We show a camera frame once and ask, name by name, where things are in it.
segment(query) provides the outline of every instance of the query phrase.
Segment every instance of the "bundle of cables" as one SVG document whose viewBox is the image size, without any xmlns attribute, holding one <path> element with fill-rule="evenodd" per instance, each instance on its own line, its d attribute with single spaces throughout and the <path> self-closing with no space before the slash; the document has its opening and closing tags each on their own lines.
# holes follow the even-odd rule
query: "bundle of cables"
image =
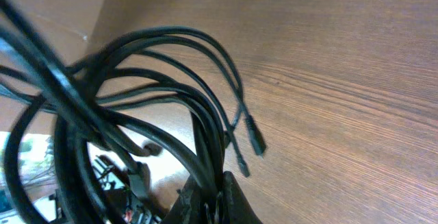
<svg viewBox="0 0 438 224">
<path fill-rule="evenodd" d="M 33 96 L 22 93 L 11 85 L 0 82 L 0 94 L 25 103 L 28 107 L 15 122 L 5 147 L 5 180 L 13 204 L 27 223 L 48 223 L 33 207 L 26 195 L 18 173 L 18 148 L 27 126 L 39 111 L 57 115 L 53 132 L 54 162 L 61 200 L 67 216 L 75 223 L 125 223 L 117 214 L 96 180 L 88 155 L 87 143 L 111 150 L 125 163 L 130 174 L 141 176 L 141 164 L 131 155 L 147 156 L 149 152 L 135 144 L 118 126 L 137 132 L 168 150 L 189 171 L 201 189 L 204 201 L 215 199 L 221 191 L 225 148 L 232 144 L 241 172 L 249 176 L 248 167 L 239 151 L 233 134 L 241 113 L 245 116 L 250 141 L 257 155 L 266 149 L 260 131 L 244 103 L 243 86 L 239 73 L 229 54 L 211 36 L 187 27 L 156 27 L 121 36 L 98 53 L 88 55 L 72 66 L 64 66 L 47 43 L 8 0 L 0 0 L 5 17 L 20 32 L 13 34 L 0 27 L 0 49 L 25 73 L 0 66 L 0 73 L 41 90 Z M 203 44 L 190 39 L 198 38 L 210 44 L 227 63 Z M 182 63 L 155 51 L 155 45 L 183 45 L 205 54 L 220 69 L 237 100 L 237 112 L 230 123 L 224 108 L 210 87 Z M 155 58 L 190 76 L 207 94 L 173 78 L 148 69 L 116 68 L 130 55 Z M 122 92 L 96 97 L 100 86 L 117 77 L 144 77 L 156 82 Z M 146 92 L 165 91 L 169 95 L 143 98 L 110 104 Z M 190 110 L 196 154 L 164 130 L 135 119 L 120 110 L 138 108 L 156 103 L 179 103 Z"/>
</svg>

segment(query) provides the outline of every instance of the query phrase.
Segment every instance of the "wood grain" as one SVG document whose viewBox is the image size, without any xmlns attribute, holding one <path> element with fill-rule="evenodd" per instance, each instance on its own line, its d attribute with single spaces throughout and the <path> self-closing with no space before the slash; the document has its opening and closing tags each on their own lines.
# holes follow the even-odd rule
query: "wood grain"
<svg viewBox="0 0 438 224">
<path fill-rule="evenodd" d="M 232 149 L 226 168 L 264 223 L 438 223 L 436 1 L 106 0 L 93 40 L 188 25 L 229 50 L 269 148 L 256 158 L 240 126 L 252 176 L 239 174 Z M 234 112 L 213 64 L 182 47 L 160 49 Z M 144 58 L 127 64 L 187 79 Z M 162 119 L 144 113 L 132 112 Z"/>
</svg>

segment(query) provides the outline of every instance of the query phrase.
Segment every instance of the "electrical cord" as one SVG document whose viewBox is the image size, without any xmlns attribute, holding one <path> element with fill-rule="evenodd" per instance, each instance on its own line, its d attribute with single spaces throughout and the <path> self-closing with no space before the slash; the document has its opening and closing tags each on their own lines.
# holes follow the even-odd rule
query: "electrical cord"
<svg viewBox="0 0 438 224">
<path fill-rule="evenodd" d="M 48 223 L 33 207 L 18 174 L 18 148 L 21 139 L 37 112 L 57 115 L 53 135 L 54 163 L 60 187 L 60 201 L 67 216 L 75 223 L 125 223 L 107 199 L 92 170 L 87 142 L 111 150 L 125 163 L 131 174 L 141 174 L 141 164 L 131 154 L 148 156 L 149 152 L 135 144 L 118 126 L 137 132 L 168 150 L 189 171 L 201 189 L 203 201 L 214 206 L 221 191 L 224 153 L 231 143 L 241 172 L 248 177 L 248 167 L 240 153 L 234 130 L 243 113 L 248 135 L 255 153 L 266 149 L 260 131 L 244 103 L 240 75 L 229 54 L 211 36 L 188 27 L 157 27 L 125 34 L 98 53 L 87 55 L 65 67 L 56 54 L 36 33 L 29 22 L 8 0 L 0 0 L 0 9 L 21 35 L 0 26 L 0 51 L 26 73 L 0 66 L 0 74 L 34 85 L 41 90 L 37 96 L 22 93 L 0 79 L 0 95 L 28 105 L 15 122 L 5 147 L 5 180 L 12 201 L 28 223 Z M 191 36 L 211 45 L 227 63 L 231 74 L 219 58 L 201 43 L 181 37 Z M 182 45 L 206 55 L 220 69 L 237 100 L 237 111 L 230 123 L 224 108 L 211 88 L 192 70 L 171 57 L 148 50 L 155 45 Z M 157 71 L 139 68 L 118 69 L 131 55 L 155 58 L 191 77 L 205 91 L 181 84 Z M 119 77 L 144 77 L 156 81 L 129 90 L 96 97 L 104 81 Z M 172 94 L 124 101 L 146 92 Z M 184 105 L 191 113 L 196 154 L 164 130 L 122 114 L 120 110 L 162 103 Z"/>
</svg>

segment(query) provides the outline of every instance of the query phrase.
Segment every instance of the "cable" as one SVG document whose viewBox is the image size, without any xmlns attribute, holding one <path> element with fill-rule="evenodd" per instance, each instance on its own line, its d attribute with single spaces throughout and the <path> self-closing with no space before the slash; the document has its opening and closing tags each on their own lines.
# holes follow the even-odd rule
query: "cable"
<svg viewBox="0 0 438 224">
<path fill-rule="evenodd" d="M 224 153 L 229 143 L 235 149 L 241 172 L 249 176 L 233 133 L 242 113 L 256 154 L 261 155 L 265 151 L 260 131 L 244 103 L 240 75 L 229 54 L 211 36 L 187 27 L 143 29 L 125 34 L 99 52 L 66 67 L 8 0 L 0 0 L 0 9 L 21 33 L 16 35 L 0 26 L 0 51 L 26 70 L 26 73 L 22 73 L 0 66 L 0 74 L 41 90 L 40 95 L 28 95 L 0 79 L 0 95 L 28 105 L 15 122 L 5 148 L 3 163 L 12 201 L 25 221 L 48 223 L 32 206 L 18 174 L 18 147 L 27 126 L 38 111 L 57 115 L 53 135 L 55 172 L 62 208 L 75 223 L 103 223 L 106 220 L 124 223 L 121 213 L 117 213 L 95 177 L 86 146 L 87 142 L 91 142 L 101 149 L 115 152 L 130 174 L 141 175 L 141 164 L 131 154 L 148 156 L 149 152 L 137 146 L 119 126 L 146 136 L 173 154 L 194 178 L 201 189 L 203 201 L 210 206 L 214 206 L 216 195 L 221 191 Z M 225 60 L 231 74 L 210 49 L 182 36 L 195 37 L 211 45 Z M 168 44 L 200 51 L 220 69 L 237 101 L 232 123 L 217 96 L 194 71 L 167 55 L 147 49 Z M 131 55 L 154 58 L 174 66 L 191 77 L 207 96 L 157 71 L 118 69 L 117 66 Z M 83 77 L 79 77 L 78 72 L 82 72 Z M 144 77 L 156 82 L 96 97 L 105 81 L 119 77 Z M 127 101 L 128 98 L 157 91 L 172 94 Z M 163 103 L 178 103 L 190 111 L 196 155 L 164 130 L 117 112 Z"/>
</svg>

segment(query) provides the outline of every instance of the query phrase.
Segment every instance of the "cable tip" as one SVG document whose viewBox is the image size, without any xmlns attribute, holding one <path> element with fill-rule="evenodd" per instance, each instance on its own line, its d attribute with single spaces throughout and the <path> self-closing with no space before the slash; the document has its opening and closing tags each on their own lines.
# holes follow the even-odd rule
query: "cable tip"
<svg viewBox="0 0 438 224">
<path fill-rule="evenodd" d="M 248 165 L 246 165 L 245 160 L 243 158 L 238 158 L 237 163 L 239 164 L 239 168 L 240 168 L 240 171 L 242 172 L 242 174 L 245 177 L 249 177 L 249 175 L 250 175 L 249 168 L 248 168 Z"/>
<path fill-rule="evenodd" d="M 253 145 L 255 154 L 263 157 L 263 153 L 266 150 L 266 143 L 259 128 L 255 124 L 255 121 L 251 115 L 245 119 L 245 122 L 246 127 L 248 128 L 249 140 Z"/>
</svg>

